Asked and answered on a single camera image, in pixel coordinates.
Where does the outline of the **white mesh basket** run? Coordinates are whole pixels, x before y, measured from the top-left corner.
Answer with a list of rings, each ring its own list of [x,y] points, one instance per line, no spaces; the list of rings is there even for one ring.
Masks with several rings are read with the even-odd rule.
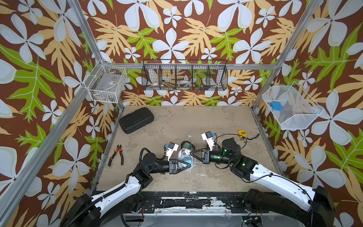
[[[272,86],[262,99],[282,130],[306,130],[323,112],[323,107],[295,82]],[[283,110],[273,111],[272,101],[280,102]]]

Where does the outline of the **blue object in basket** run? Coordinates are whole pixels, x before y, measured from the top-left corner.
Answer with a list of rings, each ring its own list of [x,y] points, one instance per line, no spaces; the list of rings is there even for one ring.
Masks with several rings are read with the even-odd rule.
[[[277,101],[272,101],[270,103],[270,106],[273,111],[282,111],[283,110],[283,106],[281,105],[280,102],[277,102]]]

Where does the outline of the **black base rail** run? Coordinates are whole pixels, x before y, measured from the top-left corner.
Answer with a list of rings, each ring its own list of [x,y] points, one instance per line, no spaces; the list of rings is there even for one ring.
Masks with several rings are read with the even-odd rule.
[[[221,208],[231,213],[248,213],[243,205],[245,195],[246,192],[139,192],[117,204],[113,211],[152,214],[167,208],[197,211]]]

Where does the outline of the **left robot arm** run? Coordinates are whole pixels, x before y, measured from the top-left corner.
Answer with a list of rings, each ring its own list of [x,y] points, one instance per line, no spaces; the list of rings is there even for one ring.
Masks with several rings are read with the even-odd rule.
[[[101,219],[113,207],[123,200],[136,195],[145,189],[152,181],[153,173],[169,173],[176,175],[190,167],[189,163],[179,166],[180,160],[158,161],[152,152],[147,152],[139,158],[139,163],[126,176],[125,181],[102,193],[77,199],[68,213],[60,222],[61,227],[98,227]]]

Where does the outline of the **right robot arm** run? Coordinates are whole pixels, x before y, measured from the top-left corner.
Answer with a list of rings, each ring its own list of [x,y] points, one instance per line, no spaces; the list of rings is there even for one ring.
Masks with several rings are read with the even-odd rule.
[[[203,133],[202,139],[208,147],[201,150],[199,158],[204,164],[226,164],[230,171],[245,183],[258,183],[278,193],[270,195],[250,189],[243,198],[243,208],[250,213],[272,211],[293,218],[306,227],[331,227],[336,208],[327,189],[313,188],[282,175],[241,154],[234,138],[226,139],[218,146],[214,133]]]

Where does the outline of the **teal charger plug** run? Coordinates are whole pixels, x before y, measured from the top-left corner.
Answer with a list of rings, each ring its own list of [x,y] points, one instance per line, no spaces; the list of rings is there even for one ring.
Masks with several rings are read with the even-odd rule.
[[[180,164],[181,167],[183,168],[191,168],[192,167],[192,164],[190,162],[185,162],[185,161],[182,161],[181,164]]]

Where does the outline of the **black hard plastic case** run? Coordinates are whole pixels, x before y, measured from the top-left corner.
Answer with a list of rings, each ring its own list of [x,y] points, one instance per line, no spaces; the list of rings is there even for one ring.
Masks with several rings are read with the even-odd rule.
[[[119,124],[124,133],[130,134],[154,121],[154,115],[146,108],[140,108],[130,114],[123,116]]]

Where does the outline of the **aluminium frame post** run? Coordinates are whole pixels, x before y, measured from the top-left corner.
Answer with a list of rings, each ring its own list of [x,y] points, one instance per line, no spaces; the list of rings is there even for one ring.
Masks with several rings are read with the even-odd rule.
[[[84,36],[86,42],[88,43],[89,51],[94,56],[95,65],[98,61],[107,62],[101,55],[101,51],[100,51],[99,47],[97,46],[97,43],[92,34],[91,28],[90,28],[87,20],[85,19],[85,15],[81,9],[79,1],[68,1],[68,4],[70,5],[71,10],[74,11],[74,14],[76,16],[76,19],[78,20],[78,23],[80,25],[83,36]],[[119,102],[117,103],[117,106],[120,110],[124,109],[124,105],[121,101],[121,97],[120,97]]]

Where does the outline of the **yellow tape measure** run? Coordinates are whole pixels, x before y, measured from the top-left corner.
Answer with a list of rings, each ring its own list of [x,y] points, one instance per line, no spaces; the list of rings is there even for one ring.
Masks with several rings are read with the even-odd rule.
[[[247,137],[247,132],[245,130],[238,130],[237,131],[238,135],[242,138],[242,137]]]

